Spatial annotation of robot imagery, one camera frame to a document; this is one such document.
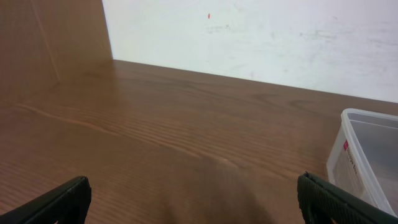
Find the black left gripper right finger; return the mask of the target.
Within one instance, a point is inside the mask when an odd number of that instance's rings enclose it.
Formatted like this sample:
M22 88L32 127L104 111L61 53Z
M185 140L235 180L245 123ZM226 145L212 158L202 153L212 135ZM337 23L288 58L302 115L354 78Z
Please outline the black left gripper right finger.
M397 217L308 172L297 179L297 196L306 224L397 224Z

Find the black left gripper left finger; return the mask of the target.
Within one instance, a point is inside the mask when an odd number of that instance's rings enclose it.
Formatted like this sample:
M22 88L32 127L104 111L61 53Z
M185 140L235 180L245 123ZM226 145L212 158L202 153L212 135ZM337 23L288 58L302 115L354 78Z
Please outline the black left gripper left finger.
M78 176L1 215L1 223L84 224L91 203L87 177Z

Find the clear plastic container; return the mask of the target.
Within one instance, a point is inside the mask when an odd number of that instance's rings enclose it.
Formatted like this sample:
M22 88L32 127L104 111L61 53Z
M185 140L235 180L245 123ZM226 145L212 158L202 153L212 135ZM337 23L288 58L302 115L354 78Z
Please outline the clear plastic container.
M326 163L328 180L397 216L397 116L348 108Z

